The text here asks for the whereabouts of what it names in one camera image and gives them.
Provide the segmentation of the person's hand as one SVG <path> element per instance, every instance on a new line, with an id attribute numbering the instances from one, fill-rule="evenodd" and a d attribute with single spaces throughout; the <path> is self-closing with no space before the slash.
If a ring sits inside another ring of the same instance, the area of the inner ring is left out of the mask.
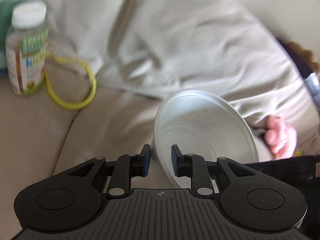
<path id="1" fill-rule="evenodd" d="M 295 153 L 297 132 L 283 118 L 269 116 L 266 120 L 264 140 L 274 159 L 287 159 Z"/>

